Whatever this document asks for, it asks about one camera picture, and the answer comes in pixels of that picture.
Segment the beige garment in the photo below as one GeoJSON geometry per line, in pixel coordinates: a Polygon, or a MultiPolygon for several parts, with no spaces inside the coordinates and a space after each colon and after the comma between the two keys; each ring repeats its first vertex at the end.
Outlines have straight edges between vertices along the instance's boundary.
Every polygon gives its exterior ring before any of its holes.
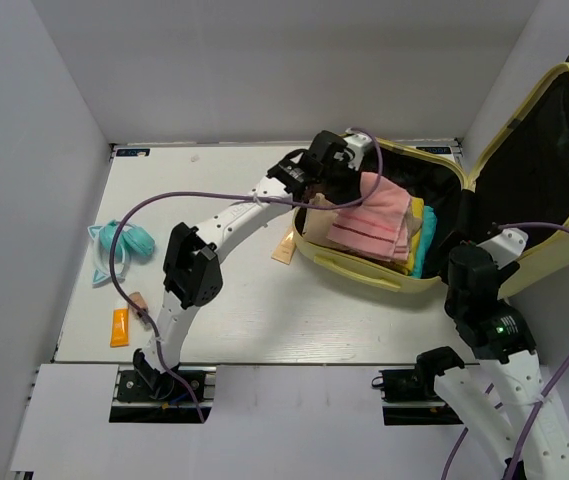
{"type": "Polygon", "coordinates": [[[308,210],[306,220],[303,222],[302,238],[307,242],[325,248],[338,251],[350,251],[327,239],[328,230],[338,213],[339,210],[308,210]]]}

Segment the teal garment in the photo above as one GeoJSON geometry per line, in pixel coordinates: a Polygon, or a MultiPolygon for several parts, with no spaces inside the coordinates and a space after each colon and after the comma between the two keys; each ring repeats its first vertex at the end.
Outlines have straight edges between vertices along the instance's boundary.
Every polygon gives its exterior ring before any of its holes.
{"type": "Polygon", "coordinates": [[[421,278],[424,270],[426,255],[433,243],[437,229],[437,216],[431,206],[426,205],[423,210],[420,239],[414,250],[414,265],[411,271],[412,278],[421,278]]]}

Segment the pink striped towel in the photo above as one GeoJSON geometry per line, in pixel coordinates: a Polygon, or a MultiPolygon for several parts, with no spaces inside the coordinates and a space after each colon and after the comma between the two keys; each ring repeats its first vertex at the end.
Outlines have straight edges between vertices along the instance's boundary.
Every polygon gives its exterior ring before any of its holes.
{"type": "Polygon", "coordinates": [[[406,217],[412,213],[411,203],[404,188],[382,178],[361,205],[339,211],[327,239],[368,258],[405,262],[410,253],[406,217]]]}

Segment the beige cosmetic tube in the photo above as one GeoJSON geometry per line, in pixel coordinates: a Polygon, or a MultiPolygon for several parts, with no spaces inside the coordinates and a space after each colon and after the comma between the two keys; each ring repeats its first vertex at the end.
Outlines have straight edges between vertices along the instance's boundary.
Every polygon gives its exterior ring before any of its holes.
{"type": "Polygon", "coordinates": [[[271,254],[271,259],[289,265],[296,251],[294,228],[289,227],[271,254]]]}

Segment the yellow garment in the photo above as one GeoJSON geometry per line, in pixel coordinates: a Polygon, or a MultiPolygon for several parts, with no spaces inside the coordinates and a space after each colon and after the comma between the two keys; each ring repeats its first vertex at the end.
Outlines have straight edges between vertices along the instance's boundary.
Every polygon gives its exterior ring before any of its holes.
{"type": "Polygon", "coordinates": [[[410,276],[416,264],[417,249],[420,243],[423,216],[424,201],[420,198],[412,197],[409,210],[405,216],[407,228],[407,256],[405,259],[394,259],[392,264],[394,269],[404,275],[410,276]]]}

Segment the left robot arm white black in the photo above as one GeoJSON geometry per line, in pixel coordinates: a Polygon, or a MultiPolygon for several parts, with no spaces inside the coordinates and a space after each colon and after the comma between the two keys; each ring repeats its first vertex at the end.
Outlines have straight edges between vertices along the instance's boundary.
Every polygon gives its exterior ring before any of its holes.
{"type": "Polygon", "coordinates": [[[133,356],[144,391],[160,400],[178,386],[175,373],[182,346],[199,309],[221,292],[226,257],[269,221],[289,212],[313,187],[344,192],[371,146],[371,139],[362,134],[341,137],[322,131],[308,148],[290,152],[268,169],[246,201],[235,201],[196,226],[180,223],[173,228],[163,262],[164,292],[154,338],[133,356]]]}

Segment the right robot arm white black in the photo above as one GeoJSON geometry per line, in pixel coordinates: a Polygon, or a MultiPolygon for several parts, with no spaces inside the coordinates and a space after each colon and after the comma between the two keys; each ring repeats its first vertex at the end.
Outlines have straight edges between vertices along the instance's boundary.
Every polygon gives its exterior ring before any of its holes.
{"type": "Polygon", "coordinates": [[[501,479],[569,479],[569,427],[552,392],[569,367],[541,373],[536,343],[524,316],[499,298],[500,287],[519,269],[528,230],[559,230],[548,222],[500,225],[480,243],[462,243],[448,255],[446,314],[471,349],[491,390],[477,387],[464,361],[449,347],[416,359],[417,390],[440,398],[474,438],[501,479]]]}

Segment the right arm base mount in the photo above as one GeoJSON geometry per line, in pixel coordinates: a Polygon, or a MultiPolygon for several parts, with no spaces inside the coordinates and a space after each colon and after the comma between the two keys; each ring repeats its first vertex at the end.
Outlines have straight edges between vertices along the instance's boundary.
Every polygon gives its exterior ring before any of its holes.
{"type": "Polygon", "coordinates": [[[460,425],[457,414],[437,395],[428,393],[411,369],[386,369],[371,380],[381,394],[385,426],[460,425]]]}

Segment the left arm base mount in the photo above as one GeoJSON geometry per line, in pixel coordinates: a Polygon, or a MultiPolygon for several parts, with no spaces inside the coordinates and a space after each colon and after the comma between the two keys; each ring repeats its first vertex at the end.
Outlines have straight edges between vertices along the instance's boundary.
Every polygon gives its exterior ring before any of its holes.
{"type": "MultiPolygon", "coordinates": [[[[177,373],[194,392],[204,420],[212,410],[216,368],[188,366],[177,373]]],[[[109,413],[112,424],[201,424],[186,387],[173,377],[153,390],[132,365],[118,368],[109,413]]]]}

